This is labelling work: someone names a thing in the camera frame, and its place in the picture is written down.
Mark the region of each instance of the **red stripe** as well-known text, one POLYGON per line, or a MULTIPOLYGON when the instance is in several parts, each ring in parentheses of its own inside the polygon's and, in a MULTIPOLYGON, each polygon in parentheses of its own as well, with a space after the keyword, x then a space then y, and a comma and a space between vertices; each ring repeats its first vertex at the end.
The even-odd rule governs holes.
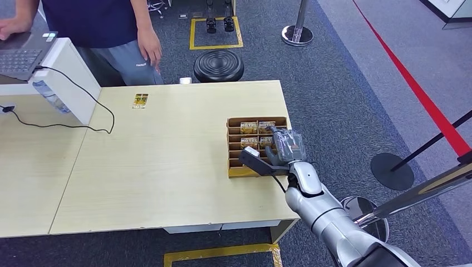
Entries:
POLYGON ((357 9, 369 25, 372 32, 377 37, 378 41, 382 44, 382 47, 385 49, 385 52, 389 55, 392 62, 397 67, 398 71, 400 71, 401 75, 405 79, 405 81, 410 86, 413 93, 416 95, 420 103, 425 108, 426 112, 428 112, 429 116, 432 118, 436 126, 442 132, 442 134, 446 137, 446 140, 449 142, 451 147, 454 149, 456 154, 460 157, 471 149, 469 145, 464 141, 464 139, 459 135, 456 131, 454 126, 446 119, 444 114, 439 110, 439 108, 434 104, 434 102, 429 98, 429 96, 425 93, 425 91, 421 88, 421 86, 415 81, 413 76, 410 72, 406 69, 405 66, 400 62, 400 60, 395 56, 395 54, 390 50, 387 44, 383 41, 382 37, 377 33, 377 31, 373 28, 372 24, 368 21, 366 16, 362 13, 361 9, 357 5, 357 3, 352 0, 356 5, 357 9))

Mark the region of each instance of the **round stool seat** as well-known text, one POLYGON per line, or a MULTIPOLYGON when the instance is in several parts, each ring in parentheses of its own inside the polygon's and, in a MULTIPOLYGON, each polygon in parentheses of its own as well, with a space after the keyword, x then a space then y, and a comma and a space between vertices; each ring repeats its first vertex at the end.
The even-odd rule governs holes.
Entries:
POLYGON ((193 66, 200 82, 235 82, 244 73, 244 63, 235 53, 217 49, 201 54, 193 66))

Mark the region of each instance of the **cardboard divider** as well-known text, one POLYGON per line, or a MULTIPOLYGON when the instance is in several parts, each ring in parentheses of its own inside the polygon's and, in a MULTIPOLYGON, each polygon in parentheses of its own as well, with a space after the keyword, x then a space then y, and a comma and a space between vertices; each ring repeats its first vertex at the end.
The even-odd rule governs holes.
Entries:
MULTIPOLYGON (((265 150, 259 149, 257 151, 260 153, 260 157, 262 157, 262 158, 267 157, 267 153, 266 153, 265 150)), ((230 159, 238 159, 239 154, 241 154, 241 150, 230 150, 229 151, 229 158, 230 159)))
MULTIPOLYGON (((261 159, 263 161, 267 162, 267 163, 270 163, 269 159, 266 158, 266 157, 261 157, 261 159)), ((239 162, 239 159, 229 159, 229 167, 243 167, 243 164, 241 162, 239 162)))
MULTIPOLYGON (((276 128, 278 129, 282 129, 282 128, 287 128, 287 125, 282 125, 282 126, 277 126, 277 123, 276 123, 276 128)), ((229 135, 240 135, 241 134, 241 128, 238 126, 238 127, 228 127, 228 134, 229 135)))
MULTIPOLYGON (((247 118, 229 118, 227 122, 227 141, 228 141, 228 177, 252 177, 259 176, 256 172, 250 168, 244 166, 239 161, 239 155, 241 154, 243 147, 241 147, 241 138, 247 137, 257 137, 260 140, 261 137, 272 137, 272 133, 266 133, 257 128, 257 133, 251 134, 241 134, 241 123, 242 122, 256 122, 259 125, 259 122, 275 122, 276 128, 287 128, 287 118, 286 117, 247 117, 247 118)), ((264 148, 257 148, 260 157, 267 163, 270 163, 267 158, 267 154, 264 148)), ((276 153, 275 147, 272 147, 272 151, 276 153)))

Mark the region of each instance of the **laptop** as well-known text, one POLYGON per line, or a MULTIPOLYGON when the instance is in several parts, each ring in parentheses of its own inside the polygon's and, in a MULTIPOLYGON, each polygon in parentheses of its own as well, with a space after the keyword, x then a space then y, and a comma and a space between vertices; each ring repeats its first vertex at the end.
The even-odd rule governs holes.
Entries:
POLYGON ((0 41, 0 85, 28 83, 56 36, 57 32, 25 32, 0 41))

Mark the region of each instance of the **dark blue shirt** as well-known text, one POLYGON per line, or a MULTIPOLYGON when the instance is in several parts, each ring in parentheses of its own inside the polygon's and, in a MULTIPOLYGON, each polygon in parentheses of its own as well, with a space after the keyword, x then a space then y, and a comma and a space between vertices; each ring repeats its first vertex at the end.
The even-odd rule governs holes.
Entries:
POLYGON ((47 24, 75 46, 109 48, 137 39, 130 0, 42 0, 47 24))

